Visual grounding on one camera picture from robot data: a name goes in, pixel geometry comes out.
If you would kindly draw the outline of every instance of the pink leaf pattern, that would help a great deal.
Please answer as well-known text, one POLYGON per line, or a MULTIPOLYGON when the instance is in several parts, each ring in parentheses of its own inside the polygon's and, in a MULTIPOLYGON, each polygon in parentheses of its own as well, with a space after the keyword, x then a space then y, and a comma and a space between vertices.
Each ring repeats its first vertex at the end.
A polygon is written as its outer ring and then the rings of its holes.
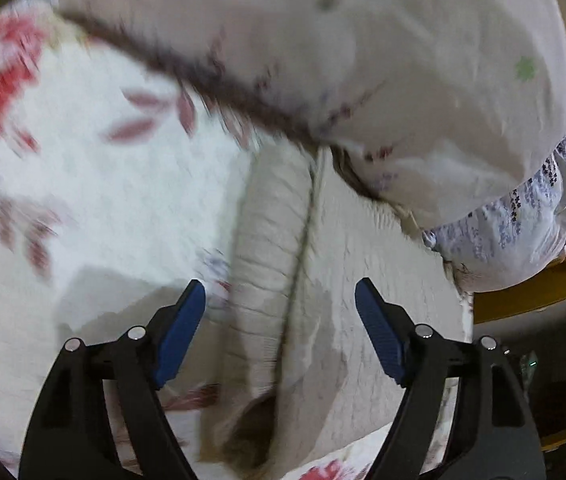
POLYGON ((212 114, 216 112, 218 108, 217 100, 214 99, 214 97, 210 97, 205 94, 201 94, 201 100, 203 101, 205 110, 207 110, 207 114, 212 117, 212 114))
POLYGON ((54 235, 54 231, 39 221, 34 222, 29 232, 26 233, 28 261, 35 272, 45 279, 49 277, 50 273, 50 254, 44 241, 51 235, 54 235))
POLYGON ((252 137, 252 124, 242 115, 236 114, 230 108, 221 107, 221 119, 226 133, 236 139, 244 150, 250 146, 250 137, 252 137))
POLYGON ((353 471, 341 460, 332 460, 327 466, 310 468, 299 480, 346 480, 351 478, 353 471))
POLYGON ((176 100, 176 108, 179 112, 179 120, 188 137, 194 135, 195 124, 197 119, 197 111, 194 108, 194 102, 188 92, 183 88, 176 100))
POLYGON ((16 133, 16 142, 22 150, 39 153, 39 143, 30 132, 19 130, 16 133))
POLYGON ((185 395, 172 397, 161 403, 166 412, 189 412, 202 410, 218 402, 219 385, 206 384, 197 390, 191 390, 185 395))
POLYGON ((170 102, 167 99, 157 97, 150 92, 143 90, 122 90, 122 92, 125 99, 131 104, 146 112, 160 112, 170 106, 170 102))
POLYGON ((8 199, 0 200, 0 241, 8 249, 14 249, 12 202, 8 199))
POLYGON ((142 118, 119 124, 105 136, 109 142, 126 143, 140 140, 149 136, 156 129, 157 123, 153 118, 142 118))
POLYGON ((220 282, 217 280, 216 283, 218 283, 218 285, 220 285, 224 291, 230 292, 230 284, 228 282, 220 282))

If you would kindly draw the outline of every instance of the bed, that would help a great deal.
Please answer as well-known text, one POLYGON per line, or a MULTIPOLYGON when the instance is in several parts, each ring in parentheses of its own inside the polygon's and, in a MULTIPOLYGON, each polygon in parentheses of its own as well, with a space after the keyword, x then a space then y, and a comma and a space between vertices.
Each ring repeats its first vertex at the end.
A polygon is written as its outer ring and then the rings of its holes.
MULTIPOLYGON (((204 320, 159 393, 197 475, 363 478, 401 390, 373 360, 355 281, 369 275, 417 322, 471 339, 471 298, 408 231, 343 182, 329 149, 258 126, 47 0, 1 9, 1 463, 17 474, 65 340, 116 338, 198 278, 204 320), (251 416, 257 427, 237 436, 251 416)), ((121 463, 138 472, 105 387, 121 463)), ((454 393, 450 382, 428 468, 454 393)))

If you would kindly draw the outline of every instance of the green star pattern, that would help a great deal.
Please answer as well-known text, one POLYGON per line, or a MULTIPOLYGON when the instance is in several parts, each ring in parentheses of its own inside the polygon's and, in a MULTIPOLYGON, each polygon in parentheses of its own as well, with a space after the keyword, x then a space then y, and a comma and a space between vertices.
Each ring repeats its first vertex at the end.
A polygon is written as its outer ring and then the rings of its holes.
POLYGON ((531 57, 521 56, 521 59, 516 64, 516 79, 521 81, 530 81, 536 75, 536 67, 534 60, 531 57))

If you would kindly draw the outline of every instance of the cushion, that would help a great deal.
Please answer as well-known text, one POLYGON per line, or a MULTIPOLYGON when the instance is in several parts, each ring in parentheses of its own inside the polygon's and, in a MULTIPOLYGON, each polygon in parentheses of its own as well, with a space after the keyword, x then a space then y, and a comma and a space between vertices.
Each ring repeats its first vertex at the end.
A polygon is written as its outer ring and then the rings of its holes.
POLYGON ((499 290, 543 270, 566 244, 566 136, 514 191, 424 236, 463 290, 499 290))
POLYGON ((422 228, 533 176, 566 132, 556 0, 59 0, 346 146, 422 228))

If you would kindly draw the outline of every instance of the metal screw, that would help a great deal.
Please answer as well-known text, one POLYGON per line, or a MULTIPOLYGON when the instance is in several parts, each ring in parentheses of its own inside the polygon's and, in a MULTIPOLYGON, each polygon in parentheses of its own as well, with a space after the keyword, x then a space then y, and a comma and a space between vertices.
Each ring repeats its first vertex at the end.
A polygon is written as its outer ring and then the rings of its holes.
POLYGON ((63 345, 63 348, 65 348, 68 352, 74 352, 75 350, 78 350, 80 346, 81 340, 73 337, 66 341, 66 343, 63 345))
POLYGON ((496 348, 496 339, 487 335, 480 338, 480 344, 482 344, 485 349, 493 350, 496 348))
POLYGON ((130 330, 128 330, 128 337, 130 339, 134 339, 134 341, 143 339, 144 336, 145 329, 142 326, 133 326, 130 330))
POLYGON ((414 332, 416 332, 417 336, 422 337, 423 339, 428 339, 434 335, 432 327, 425 324, 416 325, 414 332))

